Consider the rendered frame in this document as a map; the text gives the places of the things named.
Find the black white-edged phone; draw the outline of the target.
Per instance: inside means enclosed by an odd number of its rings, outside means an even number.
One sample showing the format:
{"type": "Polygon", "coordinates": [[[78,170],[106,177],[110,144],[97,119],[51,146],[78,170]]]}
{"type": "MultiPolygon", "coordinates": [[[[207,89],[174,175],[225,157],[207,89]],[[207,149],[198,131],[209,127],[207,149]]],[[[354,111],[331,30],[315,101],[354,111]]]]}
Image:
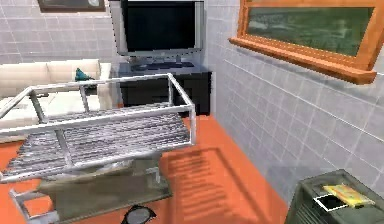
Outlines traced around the black white-edged phone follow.
{"type": "Polygon", "coordinates": [[[326,194],[314,198],[314,201],[326,212],[335,211],[347,207],[347,204],[332,194],[326,194]]]}

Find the black television cabinet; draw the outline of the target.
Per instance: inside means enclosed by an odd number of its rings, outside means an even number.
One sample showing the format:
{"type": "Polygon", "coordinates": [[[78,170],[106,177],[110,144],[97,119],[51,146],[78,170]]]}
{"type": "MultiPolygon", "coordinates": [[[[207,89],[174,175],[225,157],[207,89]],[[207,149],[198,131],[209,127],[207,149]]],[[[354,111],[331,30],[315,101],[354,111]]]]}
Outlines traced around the black television cabinet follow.
{"type": "MultiPolygon", "coordinates": [[[[211,75],[207,68],[192,62],[163,62],[142,65],[120,63],[118,77],[171,73],[195,104],[197,115],[210,114],[211,75]]],[[[125,107],[168,102],[166,78],[122,82],[121,96],[125,107]]]]}

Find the silver flat television set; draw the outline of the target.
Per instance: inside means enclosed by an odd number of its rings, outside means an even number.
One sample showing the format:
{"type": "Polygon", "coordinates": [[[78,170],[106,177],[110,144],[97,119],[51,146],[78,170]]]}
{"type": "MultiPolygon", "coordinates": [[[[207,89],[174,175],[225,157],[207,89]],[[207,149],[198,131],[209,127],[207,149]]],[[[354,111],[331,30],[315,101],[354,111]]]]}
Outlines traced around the silver flat television set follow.
{"type": "Polygon", "coordinates": [[[203,0],[109,0],[117,54],[132,72],[192,68],[203,49],[203,0]]]}

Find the silver metal coffee table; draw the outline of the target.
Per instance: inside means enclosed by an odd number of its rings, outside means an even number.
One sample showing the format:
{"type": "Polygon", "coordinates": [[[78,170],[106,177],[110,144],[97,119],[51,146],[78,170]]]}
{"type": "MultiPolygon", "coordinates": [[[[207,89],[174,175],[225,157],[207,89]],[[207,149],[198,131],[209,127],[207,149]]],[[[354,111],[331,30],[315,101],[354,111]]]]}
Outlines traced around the silver metal coffee table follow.
{"type": "Polygon", "coordinates": [[[159,160],[195,144],[196,111],[174,76],[162,77],[162,102],[44,114],[39,94],[83,91],[89,84],[82,81],[29,86],[0,108],[0,137],[24,139],[0,183],[40,182],[9,192],[26,224],[71,224],[129,206],[146,217],[144,204],[171,196],[159,160]]]}

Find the black rimmed round object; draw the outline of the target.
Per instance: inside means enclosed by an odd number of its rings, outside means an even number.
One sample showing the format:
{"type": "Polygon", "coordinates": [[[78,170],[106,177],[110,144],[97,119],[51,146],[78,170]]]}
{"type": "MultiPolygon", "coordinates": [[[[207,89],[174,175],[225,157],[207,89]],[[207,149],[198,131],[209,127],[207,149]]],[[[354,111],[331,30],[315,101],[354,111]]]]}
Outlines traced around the black rimmed round object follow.
{"type": "Polygon", "coordinates": [[[121,224],[146,224],[156,217],[156,213],[149,207],[134,205],[124,215],[121,224]]]}

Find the teal green figurine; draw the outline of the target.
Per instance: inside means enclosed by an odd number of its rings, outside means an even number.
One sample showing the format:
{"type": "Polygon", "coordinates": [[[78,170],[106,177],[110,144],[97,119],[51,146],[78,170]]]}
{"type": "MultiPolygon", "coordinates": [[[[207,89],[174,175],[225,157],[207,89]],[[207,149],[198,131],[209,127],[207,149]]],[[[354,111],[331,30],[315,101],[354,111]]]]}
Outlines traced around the teal green figurine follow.
{"type": "Polygon", "coordinates": [[[77,68],[75,71],[75,80],[76,81],[88,81],[88,80],[92,80],[92,77],[86,75],[80,68],[77,68]]]}

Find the wooden framed window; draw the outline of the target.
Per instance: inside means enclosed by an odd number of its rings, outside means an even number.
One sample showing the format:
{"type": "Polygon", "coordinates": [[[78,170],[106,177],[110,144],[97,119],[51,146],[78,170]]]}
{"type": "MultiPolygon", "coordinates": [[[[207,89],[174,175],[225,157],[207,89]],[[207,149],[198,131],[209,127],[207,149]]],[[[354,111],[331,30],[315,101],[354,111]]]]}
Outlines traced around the wooden framed window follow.
{"type": "Polygon", "coordinates": [[[241,0],[229,42],[353,84],[374,81],[384,0],[241,0]]]}

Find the cream white sofa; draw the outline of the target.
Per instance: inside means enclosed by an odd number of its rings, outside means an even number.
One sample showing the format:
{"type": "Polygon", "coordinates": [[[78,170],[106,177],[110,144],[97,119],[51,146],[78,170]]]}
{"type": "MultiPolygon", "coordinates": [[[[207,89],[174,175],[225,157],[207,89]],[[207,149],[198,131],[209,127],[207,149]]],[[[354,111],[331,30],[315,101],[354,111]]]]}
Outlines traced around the cream white sofa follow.
{"type": "MultiPolygon", "coordinates": [[[[49,61],[0,65],[0,109],[25,88],[33,85],[73,82],[76,70],[96,80],[112,77],[111,64],[98,59],[49,61]]],[[[84,112],[78,87],[51,90],[38,98],[47,117],[84,112]]],[[[38,123],[38,117],[28,96],[24,97],[3,118],[0,129],[29,126],[38,123]]]]}

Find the dark green side table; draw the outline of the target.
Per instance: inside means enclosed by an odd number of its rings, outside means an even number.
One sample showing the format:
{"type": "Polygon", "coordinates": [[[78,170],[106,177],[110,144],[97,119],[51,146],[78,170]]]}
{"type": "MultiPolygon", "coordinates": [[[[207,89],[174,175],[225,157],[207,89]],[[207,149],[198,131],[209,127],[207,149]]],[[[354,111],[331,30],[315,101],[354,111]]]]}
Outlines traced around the dark green side table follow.
{"type": "Polygon", "coordinates": [[[300,180],[296,186],[284,224],[384,224],[384,199],[344,169],[300,180]],[[314,198],[330,194],[325,185],[345,184],[375,202],[326,212],[314,198]]]}

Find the yellow book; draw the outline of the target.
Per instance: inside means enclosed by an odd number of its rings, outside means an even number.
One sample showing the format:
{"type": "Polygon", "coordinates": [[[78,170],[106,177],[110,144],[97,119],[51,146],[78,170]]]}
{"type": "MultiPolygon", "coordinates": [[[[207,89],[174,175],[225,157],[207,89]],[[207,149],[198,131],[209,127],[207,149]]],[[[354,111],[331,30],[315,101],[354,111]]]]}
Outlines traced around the yellow book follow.
{"type": "Polygon", "coordinates": [[[373,200],[345,184],[325,185],[323,189],[353,208],[375,204],[373,200]]]}

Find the dark framed wall picture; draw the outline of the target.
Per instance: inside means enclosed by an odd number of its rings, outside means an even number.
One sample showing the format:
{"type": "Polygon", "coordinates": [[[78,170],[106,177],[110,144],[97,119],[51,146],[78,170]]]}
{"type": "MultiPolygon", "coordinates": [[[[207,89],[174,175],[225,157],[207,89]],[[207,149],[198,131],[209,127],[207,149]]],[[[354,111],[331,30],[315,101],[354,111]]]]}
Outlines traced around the dark framed wall picture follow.
{"type": "Polygon", "coordinates": [[[37,0],[42,13],[103,12],[104,0],[37,0]]]}

